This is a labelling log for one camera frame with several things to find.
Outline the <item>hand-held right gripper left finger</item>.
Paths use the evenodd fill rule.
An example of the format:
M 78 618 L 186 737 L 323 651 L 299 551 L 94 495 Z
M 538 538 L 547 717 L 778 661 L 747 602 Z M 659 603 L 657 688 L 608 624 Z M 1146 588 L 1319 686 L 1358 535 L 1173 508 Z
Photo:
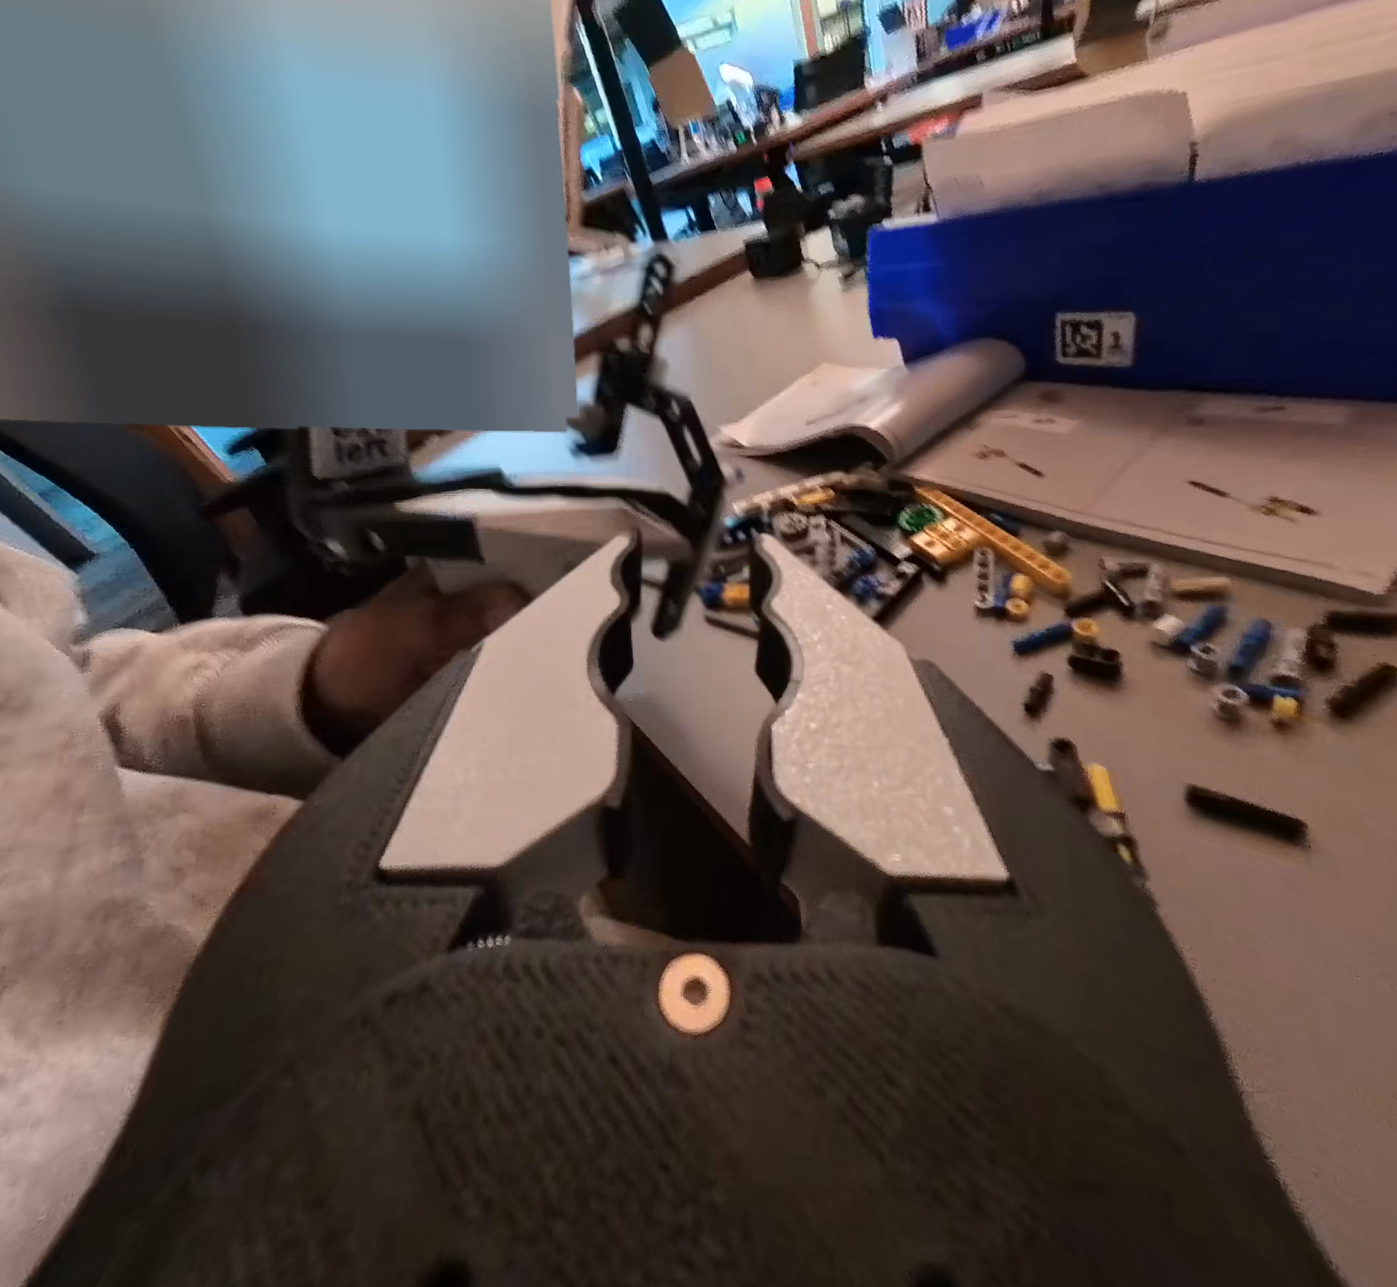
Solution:
M 382 878 L 594 886 L 616 867 L 639 571 L 637 534 L 616 535 L 476 649 Z

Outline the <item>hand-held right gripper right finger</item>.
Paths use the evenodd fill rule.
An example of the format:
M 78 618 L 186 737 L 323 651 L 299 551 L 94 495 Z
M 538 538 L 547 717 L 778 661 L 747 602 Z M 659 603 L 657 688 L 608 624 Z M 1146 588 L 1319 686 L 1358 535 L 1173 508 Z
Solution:
M 1009 875 L 906 649 L 812 568 L 759 537 L 750 566 L 754 803 L 794 892 L 984 891 Z

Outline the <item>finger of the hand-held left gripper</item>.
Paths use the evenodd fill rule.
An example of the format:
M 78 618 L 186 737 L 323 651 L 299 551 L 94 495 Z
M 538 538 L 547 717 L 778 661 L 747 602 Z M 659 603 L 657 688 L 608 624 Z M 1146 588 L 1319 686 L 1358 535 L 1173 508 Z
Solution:
M 511 489 L 421 491 L 397 499 L 398 513 L 425 522 L 428 531 L 468 532 L 462 545 L 406 551 L 443 590 L 496 581 L 545 590 L 625 534 L 637 535 L 643 559 L 694 566 L 701 531 L 679 525 L 683 508 L 667 491 L 616 476 L 528 477 Z

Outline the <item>black lego assembly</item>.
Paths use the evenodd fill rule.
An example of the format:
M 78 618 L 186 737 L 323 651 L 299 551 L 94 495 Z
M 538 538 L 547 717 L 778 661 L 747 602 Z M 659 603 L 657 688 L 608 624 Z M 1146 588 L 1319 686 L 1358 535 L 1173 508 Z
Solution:
M 630 326 L 602 350 L 590 400 L 569 418 L 573 449 L 609 456 L 619 449 L 625 415 L 637 410 L 658 422 L 686 483 L 682 498 L 630 491 L 628 505 L 674 531 L 683 550 L 651 551 L 667 563 L 652 618 L 652 634 L 670 637 L 682 623 L 700 571 L 707 563 L 725 499 L 725 479 L 707 433 L 689 397 L 665 385 L 657 366 L 661 319 L 668 305 L 673 259 L 654 253 L 643 265 Z

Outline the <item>person's left forearm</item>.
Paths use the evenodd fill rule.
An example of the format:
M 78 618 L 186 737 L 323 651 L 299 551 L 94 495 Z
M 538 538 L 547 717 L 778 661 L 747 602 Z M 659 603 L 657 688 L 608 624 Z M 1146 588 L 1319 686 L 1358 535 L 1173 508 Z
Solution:
M 304 797 L 338 763 L 304 710 L 323 634 L 292 617 L 218 618 L 103 631 L 72 658 L 123 768 Z

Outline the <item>pile of loose lego pieces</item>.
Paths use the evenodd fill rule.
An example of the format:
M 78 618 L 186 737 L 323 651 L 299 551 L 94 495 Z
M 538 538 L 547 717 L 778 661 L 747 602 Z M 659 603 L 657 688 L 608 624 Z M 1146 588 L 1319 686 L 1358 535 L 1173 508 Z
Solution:
M 1035 542 L 1004 513 L 906 474 L 815 474 L 737 501 L 719 525 L 695 597 L 705 618 L 756 633 L 748 551 L 772 537 L 872 623 L 898 618 L 929 582 L 964 577 L 975 623 L 1005 633 L 1023 670 L 1021 719 L 1041 720 L 1058 677 L 1095 697 L 1140 691 L 1136 642 L 1156 670 L 1190 683 L 1223 737 L 1265 719 L 1279 737 L 1309 719 L 1351 725 L 1394 701 L 1394 609 L 1327 608 L 1303 623 L 1235 615 L 1233 584 L 1177 577 L 1158 562 L 1104 556 L 1078 585 L 1060 531 Z

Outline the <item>person's left hand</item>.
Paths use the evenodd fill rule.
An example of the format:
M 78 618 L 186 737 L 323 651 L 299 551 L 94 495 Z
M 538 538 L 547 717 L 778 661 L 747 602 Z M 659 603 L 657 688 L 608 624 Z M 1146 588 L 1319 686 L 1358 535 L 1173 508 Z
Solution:
M 476 649 L 530 597 L 502 580 L 444 590 L 427 566 L 332 618 L 302 683 L 308 731 L 351 753 L 443 667 Z

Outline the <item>black office chair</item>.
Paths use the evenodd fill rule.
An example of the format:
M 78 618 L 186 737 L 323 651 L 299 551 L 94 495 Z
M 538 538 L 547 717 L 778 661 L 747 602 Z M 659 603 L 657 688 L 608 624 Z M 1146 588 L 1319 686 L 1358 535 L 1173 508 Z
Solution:
M 126 425 L 4 421 L 3 453 L 108 523 L 182 624 L 210 618 L 232 551 L 194 476 Z

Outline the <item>black desk gadget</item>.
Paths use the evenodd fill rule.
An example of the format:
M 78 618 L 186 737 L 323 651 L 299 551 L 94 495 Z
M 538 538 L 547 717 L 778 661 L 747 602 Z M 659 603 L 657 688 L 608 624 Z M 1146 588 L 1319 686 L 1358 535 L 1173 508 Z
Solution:
M 772 283 L 800 273 L 806 262 L 806 194 L 794 185 L 757 190 L 760 231 L 744 241 L 747 273 L 757 283 Z
M 869 234 L 891 215 L 891 203 L 879 195 L 854 194 L 830 203 L 827 228 L 836 261 L 845 268 L 867 262 Z

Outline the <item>open instruction booklet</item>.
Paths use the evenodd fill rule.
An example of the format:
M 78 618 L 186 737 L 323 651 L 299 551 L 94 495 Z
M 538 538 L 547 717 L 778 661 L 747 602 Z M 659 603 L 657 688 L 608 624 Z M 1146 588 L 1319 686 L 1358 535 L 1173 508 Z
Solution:
M 883 369 L 824 363 L 726 424 L 780 458 L 883 465 L 1030 522 L 1328 587 L 1394 590 L 1394 405 L 1032 382 L 999 339 Z

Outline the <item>black pillar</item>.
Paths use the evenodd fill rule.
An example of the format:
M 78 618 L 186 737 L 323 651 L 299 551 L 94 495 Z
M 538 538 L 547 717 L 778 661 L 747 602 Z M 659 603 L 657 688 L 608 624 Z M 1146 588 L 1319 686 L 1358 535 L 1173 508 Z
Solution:
M 661 218 L 658 195 L 655 194 L 651 173 L 643 158 L 642 145 L 637 138 L 634 118 L 627 102 L 609 35 L 600 18 L 596 0 L 575 0 L 575 4 L 584 37 L 584 53 L 587 55 L 591 74 L 600 90 L 608 118 L 616 136 L 625 178 L 630 184 L 640 225 L 651 240 L 664 241 L 667 233 Z

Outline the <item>long wooden desk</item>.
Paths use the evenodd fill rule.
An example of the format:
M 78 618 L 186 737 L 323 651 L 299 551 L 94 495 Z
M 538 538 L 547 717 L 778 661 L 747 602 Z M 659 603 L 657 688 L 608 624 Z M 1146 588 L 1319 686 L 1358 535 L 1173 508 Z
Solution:
M 759 178 L 777 184 L 791 163 L 808 163 L 870 147 L 935 117 L 958 117 L 986 93 L 1036 87 L 1070 77 L 1075 68 L 1073 22 L 1050 31 L 1012 25 L 937 58 L 915 74 L 818 105 L 754 144 L 668 164 L 649 176 L 665 204 L 688 193 L 738 190 Z

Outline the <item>blue plastic bin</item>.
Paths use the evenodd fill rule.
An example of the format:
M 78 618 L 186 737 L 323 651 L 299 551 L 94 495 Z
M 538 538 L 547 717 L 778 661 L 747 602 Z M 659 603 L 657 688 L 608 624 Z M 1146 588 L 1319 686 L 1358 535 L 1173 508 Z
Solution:
M 1394 403 L 1395 160 L 1324 160 L 870 233 L 872 335 L 998 338 L 1032 381 Z

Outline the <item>small white cardboard box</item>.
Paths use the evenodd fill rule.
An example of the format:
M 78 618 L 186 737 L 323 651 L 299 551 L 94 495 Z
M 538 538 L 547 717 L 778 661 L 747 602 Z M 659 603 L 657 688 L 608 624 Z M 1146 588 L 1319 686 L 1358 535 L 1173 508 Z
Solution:
M 931 215 L 952 219 L 1177 185 L 1193 154 L 1187 95 L 1147 90 L 1023 121 L 964 120 L 923 144 L 922 172 Z

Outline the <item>large white cardboard box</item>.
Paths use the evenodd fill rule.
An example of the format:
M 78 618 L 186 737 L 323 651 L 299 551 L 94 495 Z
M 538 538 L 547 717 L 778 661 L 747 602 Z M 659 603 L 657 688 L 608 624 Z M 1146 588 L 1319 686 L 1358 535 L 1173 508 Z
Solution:
M 1143 65 L 1150 90 L 1182 90 L 1195 178 L 1391 154 L 1395 0 L 1348 0 L 1213 38 Z

